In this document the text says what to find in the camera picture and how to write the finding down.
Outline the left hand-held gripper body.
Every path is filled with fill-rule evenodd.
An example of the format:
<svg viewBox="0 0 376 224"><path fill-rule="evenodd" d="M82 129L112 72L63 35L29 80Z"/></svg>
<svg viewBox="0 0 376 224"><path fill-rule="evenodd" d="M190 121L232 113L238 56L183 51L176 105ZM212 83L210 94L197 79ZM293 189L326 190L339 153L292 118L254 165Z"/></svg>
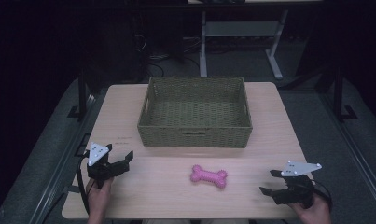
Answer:
<svg viewBox="0 0 376 224"><path fill-rule="evenodd" d="M91 142L87 162L88 177L94 179L99 188L103 186L107 179L120 176L130 170L130 164L109 162L109 153L111 151L108 151L105 146Z"/></svg>

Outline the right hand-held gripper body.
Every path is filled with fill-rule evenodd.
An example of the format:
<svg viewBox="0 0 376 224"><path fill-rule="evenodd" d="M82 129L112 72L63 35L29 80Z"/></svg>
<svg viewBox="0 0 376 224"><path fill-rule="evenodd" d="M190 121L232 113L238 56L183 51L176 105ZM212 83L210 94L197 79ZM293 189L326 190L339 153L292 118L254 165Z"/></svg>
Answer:
<svg viewBox="0 0 376 224"><path fill-rule="evenodd" d="M280 193L273 200L276 204L302 203L304 208L313 205L314 186L308 173L322 168L320 163L305 163L288 161L282 171L286 189L279 189Z"/></svg>

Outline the person's left hand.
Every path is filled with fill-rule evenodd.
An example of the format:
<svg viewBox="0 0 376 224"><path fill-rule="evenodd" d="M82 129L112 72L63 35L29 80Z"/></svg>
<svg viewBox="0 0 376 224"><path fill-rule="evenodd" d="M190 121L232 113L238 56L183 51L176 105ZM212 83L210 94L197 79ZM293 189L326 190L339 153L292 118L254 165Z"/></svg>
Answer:
<svg viewBox="0 0 376 224"><path fill-rule="evenodd" d="M114 179L107 179L99 188L94 179L90 179L86 187L89 204L89 217L105 217L110 202L111 187Z"/></svg>

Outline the person's right hand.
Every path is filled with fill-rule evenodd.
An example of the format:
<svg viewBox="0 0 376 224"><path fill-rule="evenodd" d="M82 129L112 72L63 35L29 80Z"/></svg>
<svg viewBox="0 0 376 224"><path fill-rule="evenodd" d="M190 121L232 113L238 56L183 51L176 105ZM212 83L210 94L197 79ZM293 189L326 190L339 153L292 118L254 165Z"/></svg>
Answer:
<svg viewBox="0 0 376 224"><path fill-rule="evenodd" d="M327 202L317 194L313 196L313 205L304 209L300 203L288 205L303 224L331 224L330 210Z"/></svg>

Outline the pink bone-shaped dog toy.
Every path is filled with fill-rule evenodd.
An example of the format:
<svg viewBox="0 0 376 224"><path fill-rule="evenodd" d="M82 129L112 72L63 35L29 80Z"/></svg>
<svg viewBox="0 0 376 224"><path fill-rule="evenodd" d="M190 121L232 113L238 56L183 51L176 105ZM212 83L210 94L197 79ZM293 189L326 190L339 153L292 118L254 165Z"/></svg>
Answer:
<svg viewBox="0 0 376 224"><path fill-rule="evenodd" d="M200 165L195 164L192 167L192 173L190 175L190 180L192 182L207 181L213 183L220 189L223 189L227 185L228 173L225 170L220 170L218 172L210 172L203 170Z"/></svg>

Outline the green woven basket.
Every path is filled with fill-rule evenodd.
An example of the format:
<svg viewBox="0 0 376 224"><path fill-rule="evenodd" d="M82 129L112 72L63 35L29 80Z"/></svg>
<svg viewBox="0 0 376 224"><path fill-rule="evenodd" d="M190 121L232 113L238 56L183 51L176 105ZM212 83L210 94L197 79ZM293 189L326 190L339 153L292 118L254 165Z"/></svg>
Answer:
<svg viewBox="0 0 376 224"><path fill-rule="evenodd" d="M146 147L246 147L253 131L242 77L153 77L137 124Z"/></svg>

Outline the aluminium floor rail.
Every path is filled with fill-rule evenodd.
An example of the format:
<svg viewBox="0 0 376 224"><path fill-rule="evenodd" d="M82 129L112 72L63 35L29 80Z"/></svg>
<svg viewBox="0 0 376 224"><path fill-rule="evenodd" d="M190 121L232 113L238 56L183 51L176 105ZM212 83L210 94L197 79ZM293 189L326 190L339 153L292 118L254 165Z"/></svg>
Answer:
<svg viewBox="0 0 376 224"><path fill-rule="evenodd" d="M369 167L367 160L364 158L360 147L353 139L353 136L345 126L342 119L339 119L335 112L333 111L332 103L330 99L325 94L320 94L319 99L321 100L324 108L328 112L332 122L340 132L345 144L348 147L349 154L352 157L352 160L355 163L355 166L358 172L361 174L365 183L367 184L369 191L371 192L374 200L376 201L376 176L373 173L372 169Z"/></svg>
<svg viewBox="0 0 376 224"><path fill-rule="evenodd" d="M29 224L42 224L51 207L69 187L76 175L77 157L90 129L91 108L95 103L92 94L85 96L83 102L62 105L50 118L49 125L41 135L38 148L33 156L32 165L35 171L41 171L44 180L34 212L30 215Z"/></svg>

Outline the black metal post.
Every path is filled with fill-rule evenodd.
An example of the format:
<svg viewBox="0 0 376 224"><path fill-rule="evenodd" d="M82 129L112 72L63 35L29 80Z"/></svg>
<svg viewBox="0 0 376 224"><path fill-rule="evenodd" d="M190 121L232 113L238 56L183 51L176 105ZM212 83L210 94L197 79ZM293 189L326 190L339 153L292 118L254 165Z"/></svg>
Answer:
<svg viewBox="0 0 376 224"><path fill-rule="evenodd" d="M339 122L344 122L346 119L357 119L355 111L342 102L343 99L343 73L340 68L334 77L334 92L333 92L333 113Z"/></svg>
<svg viewBox="0 0 376 224"><path fill-rule="evenodd" d="M78 85L78 105L71 107L68 118L76 118L82 121L87 113L87 87L85 81L85 74L81 72L77 79Z"/></svg>

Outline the grey metal desk frame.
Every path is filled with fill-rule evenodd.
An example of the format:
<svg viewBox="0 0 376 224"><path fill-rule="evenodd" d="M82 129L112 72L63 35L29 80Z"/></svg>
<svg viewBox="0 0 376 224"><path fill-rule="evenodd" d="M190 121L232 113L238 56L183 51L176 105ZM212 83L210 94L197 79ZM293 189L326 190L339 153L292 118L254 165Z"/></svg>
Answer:
<svg viewBox="0 0 376 224"><path fill-rule="evenodd" d="M288 11L281 13L278 21L208 21L206 12L202 13L201 47L199 54L200 76L207 76L206 38L207 37L272 37L272 45L265 50L268 63L274 77L283 79L282 72L275 58L285 27Z"/></svg>

